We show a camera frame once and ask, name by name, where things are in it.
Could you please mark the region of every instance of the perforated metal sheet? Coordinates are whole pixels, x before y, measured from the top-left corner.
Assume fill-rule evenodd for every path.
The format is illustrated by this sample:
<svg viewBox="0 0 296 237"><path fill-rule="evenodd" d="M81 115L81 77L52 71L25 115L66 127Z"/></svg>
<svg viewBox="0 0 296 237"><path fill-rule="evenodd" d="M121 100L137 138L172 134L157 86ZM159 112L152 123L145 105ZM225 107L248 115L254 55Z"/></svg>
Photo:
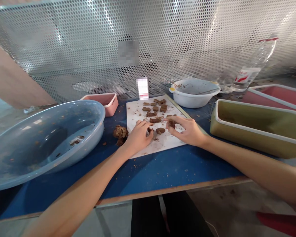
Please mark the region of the perforated metal sheet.
<svg viewBox="0 0 296 237"><path fill-rule="evenodd" d="M56 101L169 81L231 83L258 40L279 40L259 77L296 70L296 0L66 0L0 7L0 45Z"/></svg>

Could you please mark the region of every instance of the white cutting board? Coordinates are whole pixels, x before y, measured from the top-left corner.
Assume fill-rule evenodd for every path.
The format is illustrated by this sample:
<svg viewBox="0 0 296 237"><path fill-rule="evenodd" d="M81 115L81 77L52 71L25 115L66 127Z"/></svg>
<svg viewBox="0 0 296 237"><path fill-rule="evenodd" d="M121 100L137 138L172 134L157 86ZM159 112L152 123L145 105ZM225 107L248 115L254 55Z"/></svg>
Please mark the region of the white cutting board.
<svg viewBox="0 0 296 237"><path fill-rule="evenodd" d="M142 110L143 107L149 107L149 108L151 108L150 112L153 113L152 106L150 106L150 105L144 106L144 102L152 103L152 102L154 102L154 99L157 99L157 100L165 99L167 101L166 105L168 106L167 112L163 113L163 112L160 112L161 106L157 105L159 107L159 111L157 112L157 117L163 116L165 118L165 117L167 117L167 115L174 115L174 114L176 114L177 116L185 117L178 110L178 108L176 108L171 103L171 101L168 100L168 98L164 95L159 96L159 97L150 98L148 100L138 100L138 101L128 102L128 103L126 103L126 111L127 111L127 129L129 131L129 133L132 132L132 130L135 127L136 122L138 120L146 120L149 122L150 118L155 118L155 117L146 117L147 111ZM154 123L153 126L150 126L150 128L154 129L154 139L151 141L151 143L145 149L143 149L140 152L138 152L137 154L135 154L131 159L137 158L137 157L140 157L143 155L152 154L152 153L155 153L158 151L163 151L163 150L167 150L167 149L171 149L174 147L185 145L184 142L182 142L179 139L177 139L176 137L172 136L168 132L168 130L165 128L165 125L166 125L166 121L163 121L163 119L162 119L162 122ZM156 133L157 128L164 128L165 132L163 134L159 135ZM184 131L184 128L179 124L175 125L175 129L178 132Z"/></svg>

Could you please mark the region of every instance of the small pink container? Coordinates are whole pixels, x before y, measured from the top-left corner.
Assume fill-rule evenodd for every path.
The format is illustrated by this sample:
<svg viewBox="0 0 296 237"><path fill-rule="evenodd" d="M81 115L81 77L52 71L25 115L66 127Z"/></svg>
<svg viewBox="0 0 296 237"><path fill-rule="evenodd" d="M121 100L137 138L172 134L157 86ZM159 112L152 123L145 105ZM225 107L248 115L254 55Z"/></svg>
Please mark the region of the small pink container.
<svg viewBox="0 0 296 237"><path fill-rule="evenodd" d="M118 107L118 100L115 92L86 95L82 97L80 100L96 100L100 102L105 108L105 117L113 116Z"/></svg>
<svg viewBox="0 0 296 237"><path fill-rule="evenodd" d="M283 85L249 87L242 102L296 110L296 89Z"/></svg>

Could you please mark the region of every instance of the blue table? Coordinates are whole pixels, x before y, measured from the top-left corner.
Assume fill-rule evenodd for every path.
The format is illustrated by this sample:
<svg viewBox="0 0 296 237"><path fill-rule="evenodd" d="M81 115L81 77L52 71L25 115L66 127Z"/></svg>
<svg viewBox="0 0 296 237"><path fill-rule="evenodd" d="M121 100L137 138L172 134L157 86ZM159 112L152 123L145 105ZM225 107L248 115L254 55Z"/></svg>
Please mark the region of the blue table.
<svg viewBox="0 0 296 237"><path fill-rule="evenodd" d="M185 109L210 133L210 104L200 109ZM116 125L126 126L126 102L120 102L113 117L105 118L104 134L97 147L74 166L54 174L39 176L10 195L0 220L38 216L66 189L117 150L112 132ZM128 160L117 171L98 204L225 184L247 179L236 168L198 147L184 145Z"/></svg>

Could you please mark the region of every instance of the concrete floor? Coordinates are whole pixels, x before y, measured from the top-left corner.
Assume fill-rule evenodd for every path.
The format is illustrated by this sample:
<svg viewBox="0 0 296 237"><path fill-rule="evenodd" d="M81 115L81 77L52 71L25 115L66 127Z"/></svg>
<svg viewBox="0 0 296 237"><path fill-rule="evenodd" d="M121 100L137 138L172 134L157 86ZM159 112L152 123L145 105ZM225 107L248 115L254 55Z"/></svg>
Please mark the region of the concrete floor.
<svg viewBox="0 0 296 237"><path fill-rule="evenodd" d="M0 134L32 114L25 115L22 110L14 109L0 100ZM192 190L189 195L204 219L215 227L219 237L286 237L288 235L261 225L255 211L296 215L289 205L254 182ZM73 236L130 236L131 217L131 201L97 207ZM21 236L35 219L0 222L0 236ZM210 228L217 236L215 230L211 226Z"/></svg>

